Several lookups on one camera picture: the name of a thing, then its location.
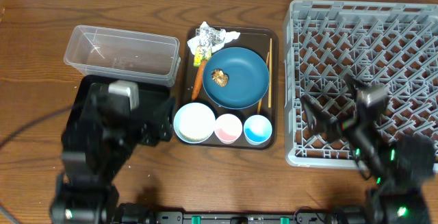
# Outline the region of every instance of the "wooden chopsticks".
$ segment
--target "wooden chopsticks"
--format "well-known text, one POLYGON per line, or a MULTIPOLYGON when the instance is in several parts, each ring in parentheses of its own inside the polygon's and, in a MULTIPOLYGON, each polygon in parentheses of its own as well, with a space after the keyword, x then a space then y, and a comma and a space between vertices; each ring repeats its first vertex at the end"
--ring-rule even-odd
MULTIPOLYGON (((272 72, 272 38, 270 40, 270 46, 269 46, 269 52, 268 55, 266 56, 266 66, 269 68, 269 90, 268 90, 268 108, 271 108, 271 83, 272 83, 272 76, 271 76, 271 72, 272 72)), ((260 109, 261 109, 261 100, 259 101, 259 106, 257 107, 257 114, 260 114, 260 109)))

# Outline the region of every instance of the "blue bowl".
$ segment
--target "blue bowl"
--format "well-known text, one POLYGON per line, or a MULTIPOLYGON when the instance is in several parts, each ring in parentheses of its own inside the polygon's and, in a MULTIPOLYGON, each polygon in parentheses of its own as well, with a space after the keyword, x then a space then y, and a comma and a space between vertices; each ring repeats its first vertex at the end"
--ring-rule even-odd
POLYGON ((250 145, 260 145, 271 137, 272 124, 262 115, 253 115, 245 121, 244 134, 250 145))
POLYGON ((259 102, 269 86, 269 70, 263 59, 249 49, 231 47, 215 53, 205 65, 203 86, 216 104, 234 110, 259 102), (228 75, 225 87, 217 85, 211 74, 221 69, 228 75))

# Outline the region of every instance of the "brown tray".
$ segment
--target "brown tray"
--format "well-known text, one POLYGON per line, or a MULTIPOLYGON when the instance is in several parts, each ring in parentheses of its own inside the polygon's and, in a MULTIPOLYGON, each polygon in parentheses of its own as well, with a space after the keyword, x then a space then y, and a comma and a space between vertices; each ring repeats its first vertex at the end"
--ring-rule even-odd
MULTIPOLYGON (((257 28, 241 28, 241 27, 225 27, 225 26, 214 26, 216 29, 225 29, 228 32, 236 31, 240 32, 240 36, 237 40, 233 40, 225 45, 223 49, 229 47, 243 47, 246 49, 250 49, 260 55, 260 57, 266 61, 266 55, 269 52, 269 44, 270 39, 272 38, 272 96, 271 96, 271 108, 268 108, 268 92, 263 97, 261 102, 261 111, 260 114, 265 116, 271 121, 272 124, 272 135, 268 141, 264 142, 261 145, 250 145, 246 139, 245 135, 242 132, 242 135, 232 144, 226 145, 219 141, 216 135, 213 133, 206 141, 198 144, 190 144, 182 141, 181 142, 187 145, 199 145, 199 146, 210 146, 210 147, 223 147, 223 148, 234 148, 234 149, 255 149, 255 150, 263 150, 272 146, 276 140, 276 98, 277 98, 277 82, 279 76, 279 66, 278 66, 278 58, 279 58, 279 45, 278 38, 276 34, 269 29, 257 29, 257 28)), ((195 37, 195 30, 198 27, 193 27, 187 34, 187 40, 195 37)), ((192 99, 192 88, 194 79, 196 77, 196 73, 198 71, 198 67, 193 66, 194 55, 190 52, 190 48, 185 44, 185 52, 184 52, 184 61, 183 61, 183 79, 182 79, 182 89, 181 89, 181 102, 180 107, 183 105, 190 103, 192 99)), ((234 114, 242 122, 242 125, 245 123, 245 120, 250 116, 257 114, 257 106, 258 103, 252 105, 249 108, 245 108, 243 110, 230 110, 224 107, 220 107, 216 103, 214 103, 205 93, 204 88, 201 88, 199 92, 197 102, 204 103, 208 105, 215 114, 216 118, 218 118, 222 114, 234 114)))

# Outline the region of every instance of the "white bowl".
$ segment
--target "white bowl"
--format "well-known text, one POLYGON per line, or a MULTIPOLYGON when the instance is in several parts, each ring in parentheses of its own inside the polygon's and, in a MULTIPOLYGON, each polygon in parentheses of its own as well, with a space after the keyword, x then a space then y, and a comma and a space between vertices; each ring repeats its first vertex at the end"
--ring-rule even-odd
POLYGON ((214 134, 224 144, 232 144, 242 134, 242 122, 236 115, 223 114, 216 120, 214 134))
POLYGON ((173 119, 173 129, 184 142, 196 144, 207 140, 214 131, 216 118, 213 111, 202 103, 189 103, 178 110, 173 119), (182 130, 191 132, 193 139, 184 136, 182 130))

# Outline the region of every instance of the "small bowl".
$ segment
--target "small bowl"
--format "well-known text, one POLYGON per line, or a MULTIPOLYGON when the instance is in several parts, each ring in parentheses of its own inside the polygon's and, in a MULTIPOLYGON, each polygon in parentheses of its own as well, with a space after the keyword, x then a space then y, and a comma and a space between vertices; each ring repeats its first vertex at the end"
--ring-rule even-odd
POLYGON ((242 122, 236 115, 223 114, 216 120, 214 134, 220 142, 230 145, 242 134, 242 122))
POLYGON ((182 141, 196 144, 206 141, 213 134, 215 122, 209 107, 202 103, 189 103, 175 114, 173 129, 182 141))
POLYGON ((250 145, 260 145, 271 137, 272 124, 262 115, 253 115, 245 121, 244 134, 250 145))

